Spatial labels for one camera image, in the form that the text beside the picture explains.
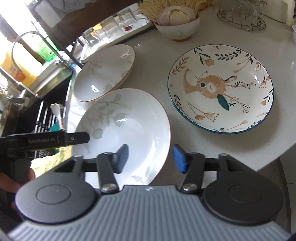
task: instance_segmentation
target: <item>rabbit illustration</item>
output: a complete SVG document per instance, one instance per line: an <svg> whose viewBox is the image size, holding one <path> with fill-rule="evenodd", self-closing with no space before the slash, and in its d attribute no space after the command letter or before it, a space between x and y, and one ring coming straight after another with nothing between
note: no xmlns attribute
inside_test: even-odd
<svg viewBox="0 0 296 241"><path fill-rule="evenodd" d="M221 77L208 74L208 72L205 71L199 76L199 78L196 77L196 85L192 85L186 80L188 72L191 72L191 70L186 69L184 73L184 90L186 94L198 91L208 99L218 99L219 104L224 109L229 110L228 103L223 95L226 90L226 83L236 80L237 75L231 76L228 79L223 80Z"/></svg>

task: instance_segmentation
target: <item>circular mount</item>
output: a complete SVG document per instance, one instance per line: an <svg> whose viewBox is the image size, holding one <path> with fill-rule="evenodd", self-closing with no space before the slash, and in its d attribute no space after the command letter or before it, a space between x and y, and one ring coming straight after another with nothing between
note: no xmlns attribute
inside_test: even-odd
<svg viewBox="0 0 296 241"><path fill-rule="evenodd" d="M219 218L238 225L274 220L284 203L279 187L257 173L229 172L203 192L206 207Z"/></svg>
<svg viewBox="0 0 296 241"><path fill-rule="evenodd" d="M33 222L58 224L88 212L96 201L91 185L72 173L49 172L20 188L15 202Z"/></svg>

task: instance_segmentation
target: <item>human hand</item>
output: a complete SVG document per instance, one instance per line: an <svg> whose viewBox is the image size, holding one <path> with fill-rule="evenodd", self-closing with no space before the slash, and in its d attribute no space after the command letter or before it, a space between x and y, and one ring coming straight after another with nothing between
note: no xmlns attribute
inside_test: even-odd
<svg viewBox="0 0 296 241"><path fill-rule="evenodd" d="M31 181L36 178L35 172L33 169L27 171L27 181ZM0 189L3 189L6 192L16 193L20 188L20 184L12 180L10 177L0 172ZM15 202L11 204L13 210L17 210Z"/></svg>

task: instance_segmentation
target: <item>garlic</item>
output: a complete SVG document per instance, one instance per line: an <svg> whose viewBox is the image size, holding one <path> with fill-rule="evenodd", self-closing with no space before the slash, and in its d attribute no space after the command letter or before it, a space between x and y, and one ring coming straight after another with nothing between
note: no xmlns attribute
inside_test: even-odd
<svg viewBox="0 0 296 241"><path fill-rule="evenodd" d="M175 26L195 20L193 9L185 6L171 6L162 10L158 16L158 25Z"/></svg>

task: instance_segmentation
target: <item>glass cup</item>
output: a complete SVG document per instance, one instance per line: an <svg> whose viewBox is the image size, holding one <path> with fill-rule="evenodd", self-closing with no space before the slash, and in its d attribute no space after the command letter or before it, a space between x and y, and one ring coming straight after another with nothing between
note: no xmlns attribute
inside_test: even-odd
<svg viewBox="0 0 296 241"><path fill-rule="evenodd" d="M87 42L87 45L92 48L96 44L100 43L102 39L100 36L96 33L96 31L93 28L89 28L86 30L83 34L82 37L85 39Z"/></svg>
<svg viewBox="0 0 296 241"><path fill-rule="evenodd" d="M119 27L115 18L112 16L103 20L101 26L110 42L124 34L121 27Z"/></svg>
<svg viewBox="0 0 296 241"><path fill-rule="evenodd" d="M118 12L118 17L120 19L120 22L124 25L125 31L131 30L133 24L136 24L138 21L129 7Z"/></svg>

